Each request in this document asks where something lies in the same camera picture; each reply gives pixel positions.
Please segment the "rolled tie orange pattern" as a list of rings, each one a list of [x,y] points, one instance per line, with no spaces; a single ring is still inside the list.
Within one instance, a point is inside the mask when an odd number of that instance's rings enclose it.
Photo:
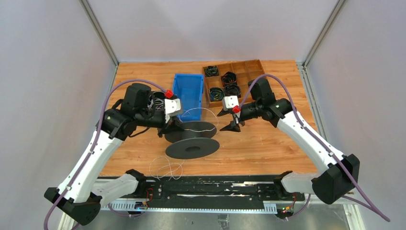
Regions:
[[[227,86],[237,82],[237,75],[233,72],[226,72],[223,76],[220,77],[223,86]]]

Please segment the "dark grey cable spool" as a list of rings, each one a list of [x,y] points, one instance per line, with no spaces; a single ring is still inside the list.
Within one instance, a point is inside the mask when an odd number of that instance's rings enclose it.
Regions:
[[[213,139],[217,133],[214,124],[205,121],[182,122],[183,131],[165,134],[166,141],[171,144],[166,148],[168,157],[188,160],[208,156],[215,153],[220,144]]]

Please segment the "rolled tie dark floral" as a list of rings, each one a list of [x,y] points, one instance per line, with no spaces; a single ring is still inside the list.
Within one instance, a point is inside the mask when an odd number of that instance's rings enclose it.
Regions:
[[[240,87],[235,84],[231,83],[224,87],[225,96],[237,96],[241,97],[241,89]]]

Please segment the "blue plastic bin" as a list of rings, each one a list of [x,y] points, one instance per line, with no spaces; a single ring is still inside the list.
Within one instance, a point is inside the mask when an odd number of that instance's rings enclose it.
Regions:
[[[203,84],[202,74],[175,74],[172,91],[180,98],[183,107],[183,113],[178,115],[181,121],[201,120]]]

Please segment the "black plastic bin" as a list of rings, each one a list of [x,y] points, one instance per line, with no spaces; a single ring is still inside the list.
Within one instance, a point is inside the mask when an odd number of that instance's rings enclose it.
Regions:
[[[152,91],[149,94],[148,105],[147,108],[149,111],[153,109],[157,111],[165,110],[165,94],[163,91]]]

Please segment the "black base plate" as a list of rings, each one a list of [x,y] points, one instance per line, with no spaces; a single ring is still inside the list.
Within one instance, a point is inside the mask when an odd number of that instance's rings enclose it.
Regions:
[[[265,201],[291,205],[304,201],[301,193],[278,195],[275,175],[211,175],[147,178],[153,191],[150,206],[171,209],[263,209]]]

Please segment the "wooden compartment tray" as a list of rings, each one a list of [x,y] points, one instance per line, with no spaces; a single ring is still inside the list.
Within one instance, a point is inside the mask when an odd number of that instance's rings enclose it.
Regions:
[[[251,81],[256,79],[256,77],[264,74],[264,68],[260,60],[245,60],[245,61],[232,61],[227,63],[221,64],[211,64],[208,66],[218,66],[219,69],[219,76],[215,77],[205,77],[203,69],[207,66],[202,68],[203,76],[204,76],[204,95],[206,97],[207,105],[210,108],[220,107],[221,101],[211,102],[209,98],[209,89],[212,87],[224,87],[220,77],[223,76],[226,72],[230,71],[237,75],[237,82],[236,84],[241,89],[241,97],[238,97],[239,101],[244,99],[245,95],[248,94],[246,102],[252,102],[253,99],[248,92],[249,86]]]

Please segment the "rolled tie green pattern back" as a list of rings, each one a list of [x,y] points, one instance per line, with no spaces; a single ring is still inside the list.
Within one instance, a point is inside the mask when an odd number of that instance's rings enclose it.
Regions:
[[[207,66],[203,69],[205,77],[219,76],[218,66]]]

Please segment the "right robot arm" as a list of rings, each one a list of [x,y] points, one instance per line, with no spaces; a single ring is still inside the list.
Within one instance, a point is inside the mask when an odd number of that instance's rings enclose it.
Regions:
[[[293,193],[307,193],[316,195],[325,204],[333,204],[355,187],[353,183],[358,180],[360,167],[356,156],[346,156],[323,139],[291,101],[276,99],[267,79],[252,80],[248,86],[252,102],[239,104],[234,95],[222,99],[223,109],[218,116],[233,116],[222,130],[240,132],[245,121],[260,117],[287,134],[317,168],[317,173],[286,171],[276,176],[273,191],[278,199],[285,200]]]

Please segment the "rolled tie yellow green front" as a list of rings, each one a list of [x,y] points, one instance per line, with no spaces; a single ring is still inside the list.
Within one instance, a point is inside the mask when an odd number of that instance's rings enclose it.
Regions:
[[[225,97],[223,88],[212,87],[209,89],[209,98],[211,102],[222,101]]]

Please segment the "aluminium frame rail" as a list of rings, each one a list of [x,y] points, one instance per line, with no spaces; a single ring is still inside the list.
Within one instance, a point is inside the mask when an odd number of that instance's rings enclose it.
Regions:
[[[302,201],[314,194],[332,204],[350,187],[318,184],[300,174],[281,175],[121,177],[96,183],[83,198],[68,195],[60,208],[82,225],[92,221],[102,209],[136,212],[214,212],[292,214],[288,202]]]

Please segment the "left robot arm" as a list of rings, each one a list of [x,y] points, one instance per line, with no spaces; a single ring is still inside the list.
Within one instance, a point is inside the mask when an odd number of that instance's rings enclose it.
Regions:
[[[146,177],[134,169],[105,184],[95,182],[112,154],[137,127],[156,128],[159,137],[180,129],[180,99],[173,91],[164,90],[164,107],[157,110],[152,86],[147,80],[129,80],[124,98],[110,109],[102,108],[90,143],[71,173],[59,186],[46,190],[44,196],[52,208],[59,208],[77,226],[92,222],[103,206],[120,197],[146,195]]]

